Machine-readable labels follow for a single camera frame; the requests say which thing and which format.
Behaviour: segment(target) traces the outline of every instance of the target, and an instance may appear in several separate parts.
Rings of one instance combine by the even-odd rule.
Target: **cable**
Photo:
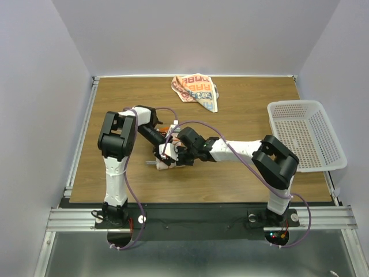
[[[339,277],[339,275],[337,273],[335,273],[333,270],[330,271],[330,273],[335,276],[335,277]]]
[[[98,210],[92,210],[91,211],[91,215],[94,217],[94,218],[97,218],[97,219],[100,219],[100,220],[104,220],[104,218],[101,216],[101,215],[97,215],[97,212]]]
[[[300,198],[304,202],[304,204],[307,208],[307,213],[309,214],[309,224],[307,226],[307,230],[306,230],[305,234],[299,240],[297,240],[296,242],[294,242],[292,244],[289,244],[289,245],[275,245],[275,244],[272,244],[272,245],[274,245],[276,247],[279,247],[279,248],[291,248],[291,247],[296,246],[297,244],[300,244],[307,237],[307,235],[309,235],[310,230],[311,230],[311,211],[310,211],[309,204],[307,203],[307,201],[300,194],[298,194],[298,193],[291,193],[291,194],[294,195],[294,196],[297,196],[298,198]]]
[[[135,123],[135,127],[134,127],[134,138],[133,138],[133,143],[136,141],[136,137],[137,137],[137,133],[138,133],[138,115],[137,115],[137,112],[135,111],[135,110],[133,110],[132,108],[130,109],[134,114],[135,114],[135,116],[136,116],[136,123]],[[128,182],[128,179],[127,179],[127,174],[126,174],[126,172],[127,172],[127,165],[128,165],[128,162],[129,162],[129,159],[131,158],[131,155],[129,155],[128,156],[128,158],[127,158],[127,161],[126,161],[126,164],[125,164],[125,167],[124,167],[124,169],[123,169],[123,171],[124,171],[124,174],[123,174],[123,176],[124,176],[124,178],[125,178],[125,181],[126,181],[126,185],[127,185],[127,188],[128,188],[128,190],[129,190],[129,192],[132,194],[132,196],[133,196],[133,198],[135,199],[135,201],[136,201],[136,203],[137,203],[137,205],[138,205],[138,207],[140,208],[140,211],[141,211],[141,215],[142,215],[142,218],[146,218],[146,216],[145,216],[145,211],[144,211],[144,208],[142,207],[142,204],[141,204],[141,202],[139,201],[139,199],[137,198],[137,196],[134,194],[134,192],[133,192],[133,190],[132,190],[132,188],[131,188],[131,186],[129,185],[129,182]],[[140,229],[140,232],[138,233],[138,235],[137,235],[137,237],[136,237],[136,239],[131,243],[131,244],[128,244],[128,245],[126,245],[126,246],[124,246],[124,247],[117,247],[117,246],[115,246],[114,244],[110,244],[110,248],[114,248],[114,249],[117,249],[117,250],[127,250],[127,249],[129,249],[129,248],[131,248],[133,245],[135,245],[136,243],[137,243],[137,241],[139,241],[140,240],[140,238],[141,238],[141,236],[142,236],[142,232],[143,232],[143,230],[145,229],[145,225],[146,225],[146,221],[145,220],[143,220],[143,223],[142,223],[142,225],[141,225],[141,229]]]
[[[172,108],[159,107],[159,108],[155,108],[155,110],[168,110],[168,111],[171,111],[174,114],[175,120],[178,120],[178,115],[175,112],[175,110],[173,110]]]
[[[278,192],[275,191],[275,189],[270,186],[235,150],[234,148],[227,143],[225,137],[222,135],[222,133],[220,133],[220,131],[218,131],[216,128],[210,126],[209,124],[205,123],[205,122],[202,122],[202,121],[184,121],[178,125],[176,125],[169,133],[168,133],[168,136],[167,136],[167,139],[165,140],[165,145],[164,145],[164,149],[163,149],[163,153],[165,153],[165,149],[167,147],[167,144],[169,142],[169,139],[172,135],[172,133],[174,132],[175,129],[177,129],[178,127],[184,125],[184,124],[188,124],[188,123],[198,123],[198,124],[201,124],[201,125],[204,125],[206,127],[209,127],[210,129],[214,130],[221,138],[222,140],[226,143],[226,145],[228,146],[228,148],[233,152],[233,154],[235,154],[235,156],[240,160],[240,162],[242,162],[272,193],[274,193],[276,196],[278,196],[279,198],[282,198],[282,199],[291,199],[292,196],[297,196],[298,198],[300,198],[306,208],[307,208],[307,212],[309,214],[309,224],[308,224],[308,227],[307,227],[307,230],[305,232],[305,234],[301,237],[301,239],[299,239],[298,241],[290,244],[290,245],[275,245],[275,244],[272,244],[272,245],[275,245],[279,248],[290,248],[290,247],[293,247],[293,246],[296,246],[297,244],[301,243],[306,237],[307,235],[310,233],[310,229],[311,229],[311,211],[310,211],[310,207],[307,203],[307,201],[298,193],[291,193],[290,196],[284,196],[284,195],[281,195],[279,194]]]
[[[283,221],[282,229],[277,233],[277,235],[279,235],[280,233],[283,233],[283,231],[284,231],[283,229],[285,227],[284,226],[285,224],[287,224],[286,227],[288,227],[288,219],[286,219],[285,221]]]
[[[132,239],[132,236],[133,236],[133,219],[132,218],[129,219],[129,230],[131,232],[131,239]]]
[[[287,227],[286,227],[286,230],[285,230],[285,231],[284,231],[284,233],[283,233],[283,235],[285,235],[285,236],[287,235],[288,227],[289,227],[289,226],[288,226],[288,220],[286,220],[286,222],[287,222]]]

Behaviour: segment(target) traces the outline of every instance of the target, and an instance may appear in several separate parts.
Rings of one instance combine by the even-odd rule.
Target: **wooden tabletop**
[[[102,78],[96,93],[88,129],[71,193],[71,203],[101,203],[106,191],[105,166],[97,148],[105,113],[144,105],[170,107],[180,121],[205,121],[229,140],[253,141],[271,134],[266,106],[279,100],[298,99],[292,78],[213,78],[218,87],[218,112],[198,103],[183,103],[170,87],[172,78]],[[158,111],[169,125],[168,111]],[[189,125],[204,138],[215,136],[204,126]],[[237,162],[201,162],[170,170],[145,164],[154,160],[152,145],[137,137],[127,176],[143,203],[259,202],[268,200],[268,190],[244,165]],[[292,187],[308,201],[331,201],[323,173],[298,173]],[[129,194],[129,201],[134,199]]]

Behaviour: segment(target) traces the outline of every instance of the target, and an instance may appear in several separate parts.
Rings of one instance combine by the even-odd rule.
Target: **towel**
[[[198,102],[212,113],[218,112],[219,94],[209,76],[200,73],[175,76],[171,87],[183,102]]]

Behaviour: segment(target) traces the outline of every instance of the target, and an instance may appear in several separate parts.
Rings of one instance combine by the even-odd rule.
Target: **white enclosure wall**
[[[304,99],[320,101],[348,167],[332,172],[340,199],[351,204],[369,260],[369,0],[341,0],[298,76]]]
[[[297,74],[339,0],[53,0],[95,76]]]
[[[50,0],[1,1],[0,34],[0,276],[33,276],[91,77]]]

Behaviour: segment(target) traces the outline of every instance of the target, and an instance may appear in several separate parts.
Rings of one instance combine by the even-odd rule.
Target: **white plastic basket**
[[[299,172],[342,169],[347,165],[337,135],[318,101],[272,102],[268,114],[273,135],[299,157]]]

